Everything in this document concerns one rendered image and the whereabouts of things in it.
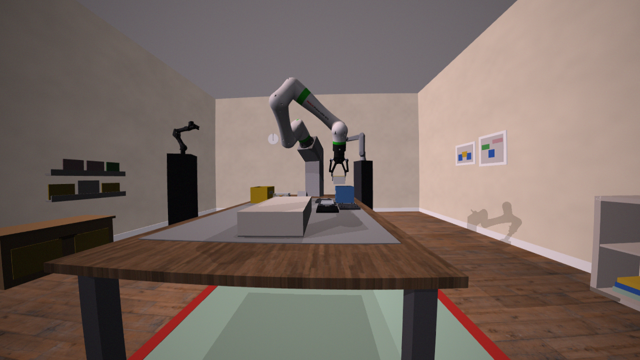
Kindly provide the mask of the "yellow open-top bin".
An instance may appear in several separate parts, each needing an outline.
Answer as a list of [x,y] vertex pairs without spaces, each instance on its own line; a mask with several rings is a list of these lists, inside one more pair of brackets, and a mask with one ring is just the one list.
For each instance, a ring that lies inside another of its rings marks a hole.
[[250,204],[258,204],[274,197],[275,186],[250,187]]

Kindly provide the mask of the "blue open-top bin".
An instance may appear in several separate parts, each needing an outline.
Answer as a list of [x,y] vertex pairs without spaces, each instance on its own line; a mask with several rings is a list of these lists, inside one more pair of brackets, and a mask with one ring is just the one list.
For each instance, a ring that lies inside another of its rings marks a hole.
[[354,186],[334,186],[334,200],[339,203],[354,203]]

